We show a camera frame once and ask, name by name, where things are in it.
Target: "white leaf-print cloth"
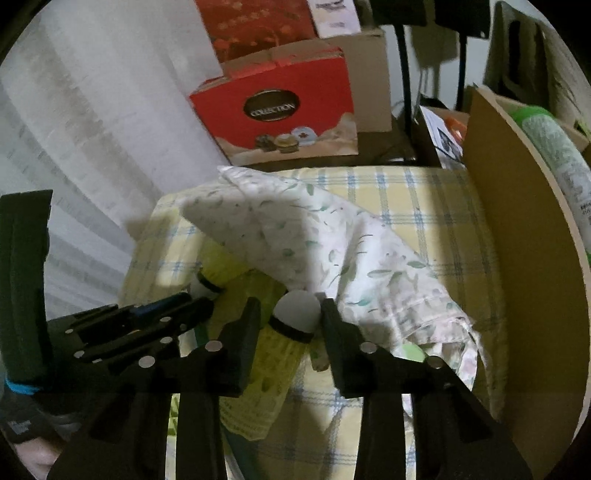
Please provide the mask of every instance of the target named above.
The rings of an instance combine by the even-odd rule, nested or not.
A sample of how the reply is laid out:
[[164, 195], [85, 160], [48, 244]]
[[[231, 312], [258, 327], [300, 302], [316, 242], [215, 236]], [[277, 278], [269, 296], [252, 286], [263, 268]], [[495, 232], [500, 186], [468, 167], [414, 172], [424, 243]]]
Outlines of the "white leaf-print cloth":
[[469, 388], [479, 355], [487, 371], [472, 320], [379, 217], [313, 185], [243, 167], [221, 167], [183, 205], [187, 220], [289, 290], [335, 299], [343, 320], [394, 355], [406, 342], [420, 345]]

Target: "white curtain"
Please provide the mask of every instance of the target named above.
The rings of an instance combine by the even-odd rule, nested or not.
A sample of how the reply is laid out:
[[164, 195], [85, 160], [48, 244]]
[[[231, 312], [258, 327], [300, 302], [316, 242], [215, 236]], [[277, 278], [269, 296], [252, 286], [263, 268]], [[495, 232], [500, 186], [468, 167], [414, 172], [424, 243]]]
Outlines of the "white curtain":
[[53, 189], [48, 318], [115, 301], [164, 194], [225, 157], [187, 96], [221, 74], [192, 0], [52, 0], [0, 66], [0, 194]]

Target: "plaid fabric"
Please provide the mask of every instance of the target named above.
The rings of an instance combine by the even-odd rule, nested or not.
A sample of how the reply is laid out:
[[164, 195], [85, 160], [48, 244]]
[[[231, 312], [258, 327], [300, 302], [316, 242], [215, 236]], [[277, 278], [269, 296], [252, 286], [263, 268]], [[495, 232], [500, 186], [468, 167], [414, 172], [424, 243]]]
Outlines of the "plaid fabric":
[[[325, 188], [375, 213], [429, 263], [460, 307], [476, 322], [489, 351], [494, 395], [483, 375], [475, 393], [502, 408], [506, 378], [504, 301], [493, 240], [466, 171], [436, 168], [304, 168], [280, 175]], [[201, 234], [180, 217], [190, 190], [163, 197], [138, 244], [121, 303], [153, 301], [183, 288], [197, 262]], [[351, 479], [355, 471], [361, 400], [335, 394], [329, 372], [312, 374], [308, 358], [296, 375], [269, 436], [258, 442], [271, 479]], [[407, 478], [415, 477], [413, 436], [407, 432]]]

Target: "orange object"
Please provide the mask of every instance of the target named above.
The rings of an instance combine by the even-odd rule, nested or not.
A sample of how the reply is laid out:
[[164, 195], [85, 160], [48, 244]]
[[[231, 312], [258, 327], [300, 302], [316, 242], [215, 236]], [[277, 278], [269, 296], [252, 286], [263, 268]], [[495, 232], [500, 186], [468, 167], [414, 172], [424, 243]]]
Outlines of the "orange object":
[[451, 116], [447, 117], [445, 120], [445, 126], [456, 140], [456, 142], [462, 146], [464, 143], [464, 139], [466, 138], [466, 131], [467, 127], [459, 120], [452, 118]]

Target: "red gift box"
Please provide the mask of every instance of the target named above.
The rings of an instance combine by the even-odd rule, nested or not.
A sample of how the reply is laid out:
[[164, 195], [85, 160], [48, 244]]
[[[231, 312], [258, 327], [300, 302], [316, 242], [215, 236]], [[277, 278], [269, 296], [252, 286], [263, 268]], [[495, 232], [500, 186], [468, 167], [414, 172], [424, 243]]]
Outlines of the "red gift box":
[[196, 4], [220, 62], [316, 37], [306, 0], [196, 0]]
[[272, 48], [223, 65], [191, 95], [234, 165], [355, 155], [357, 129], [342, 52], [321, 40]]

